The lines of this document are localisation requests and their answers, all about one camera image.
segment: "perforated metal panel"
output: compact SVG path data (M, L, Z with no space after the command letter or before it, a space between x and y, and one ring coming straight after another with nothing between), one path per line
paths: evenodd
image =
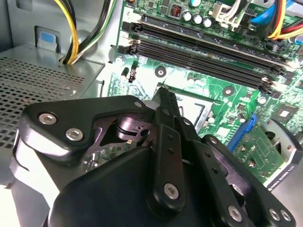
M65 99L83 77L10 58L0 59L0 147L12 148L22 110L29 104Z

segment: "white connector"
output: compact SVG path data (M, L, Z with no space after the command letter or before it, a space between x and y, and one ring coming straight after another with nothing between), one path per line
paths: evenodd
M209 15L211 15L215 19L215 21L219 22L221 27L229 28L229 26L231 26L232 31L234 31L235 28L239 27L239 24L240 24L242 18L237 18L237 17L234 17L231 19L229 19L229 17L224 18L223 16L231 8L232 8L231 6L228 6L225 4L219 5L219 4L215 3L213 11L210 11Z

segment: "blue connector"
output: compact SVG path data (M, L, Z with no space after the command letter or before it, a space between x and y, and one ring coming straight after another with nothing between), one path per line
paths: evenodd
M251 119L249 121L244 122L240 125L234 136L232 137L231 141L227 145L227 149L232 153L233 150L236 148L238 143L243 138L244 134L252 129L252 127L257 122L256 115L252 115Z
M294 4L293 1L287 0L286 9L293 4ZM263 13L261 13L260 15L258 15L255 18L251 19L250 21L256 25L266 25L270 22L271 18L273 17L274 11L275 11L275 5L272 5L267 10L265 10Z

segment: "black wire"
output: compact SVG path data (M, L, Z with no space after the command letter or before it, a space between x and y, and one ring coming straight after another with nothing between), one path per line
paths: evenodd
M109 5L110 0L105 0L98 23L91 31L91 33L86 37L86 39L83 40L83 42L79 45L79 52L83 51L85 47L95 38L96 34L101 30L102 26L104 25L107 12L109 10Z
M71 2L71 0L61 0L62 3L65 5L68 13L70 14L71 16L71 19L75 25L75 28L77 29L77 22L76 22L76 14L75 14L75 9L74 9L74 6ZM72 42L71 42L71 45L68 49L68 52L65 56L65 59L63 61L63 64L67 64L67 62L69 61L69 59L71 58L71 52L72 52Z

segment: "black plastic mechanism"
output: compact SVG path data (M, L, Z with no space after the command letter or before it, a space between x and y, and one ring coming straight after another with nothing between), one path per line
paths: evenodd
M54 202L49 227L295 226L286 207L216 137L198 137L173 93L161 87L153 102L158 106L149 108L120 96L24 110L16 148L22 141L50 162L81 165L102 147L137 142L69 183ZM41 121L43 113L57 121ZM69 134L70 128L78 131Z

